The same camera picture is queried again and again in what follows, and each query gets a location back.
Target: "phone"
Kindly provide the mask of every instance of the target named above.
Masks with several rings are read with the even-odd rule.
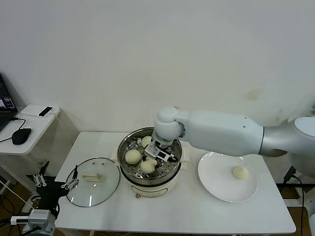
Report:
[[[53,107],[44,107],[44,106],[37,106],[37,105],[28,105],[21,111],[21,114],[32,116],[32,117],[47,117],[52,111],[54,110]]]

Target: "pot handle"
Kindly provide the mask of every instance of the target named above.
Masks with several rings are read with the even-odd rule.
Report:
[[[180,162],[182,163],[181,170],[187,170],[189,163],[189,149],[188,147],[182,148],[182,157]]]
[[[115,162],[116,166],[119,166],[119,162],[118,162],[118,156],[117,156],[117,152],[118,152],[118,147],[115,147],[112,151],[112,155],[110,157],[110,159]]]

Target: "power cord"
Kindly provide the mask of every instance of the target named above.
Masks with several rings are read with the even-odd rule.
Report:
[[[26,120],[25,119],[22,119],[22,118],[18,118],[18,117],[11,117],[10,120],[23,120],[23,123],[21,124],[21,126],[18,128],[18,130],[20,130],[22,128],[22,126],[25,124]],[[12,139],[12,136],[10,138],[7,138],[7,139],[3,139],[3,140],[0,140],[0,143],[1,142],[4,142],[4,141],[7,141],[7,140],[10,140]]]
[[[292,178],[295,178],[300,182],[301,189],[302,189],[301,236],[303,236],[304,189],[303,189],[302,181],[298,177],[293,175]]]

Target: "white table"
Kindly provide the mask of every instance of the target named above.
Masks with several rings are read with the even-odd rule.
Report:
[[[0,143],[0,167],[33,193],[36,192],[35,185],[25,175],[38,171],[38,167],[29,153],[54,121],[59,111],[59,108],[55,107],[54,113],[49,114],[45,118],[26,116],[18,113],[18,118],[26,120],[22,128],[31,128],[29,138],[21,145],[14,145],[11,140]],[[22,120],[10,121],[0,131],[0,140],[11,137],[22,123]]]
[[[56,181],[66,181],[75,165],[94,157],[110,158],[127,133],[80,133]],[[96,231],[127,231],[183,234],[287,234],[296,230],[263,158],[248,155],[259,178],[256,195],[244,203],[231,204],[211,195],[202,186],[197,164],[206,151],[189,148],[190,162],[180,172],[169,193],[157,198],[135,198],[121,175],[115,193],[90,208],[77,207],[64,197],[57,228]]]

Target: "laptop screen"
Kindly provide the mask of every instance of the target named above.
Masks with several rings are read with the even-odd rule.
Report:
[[[0,74],[0,111],[16,111],[10,94]]]

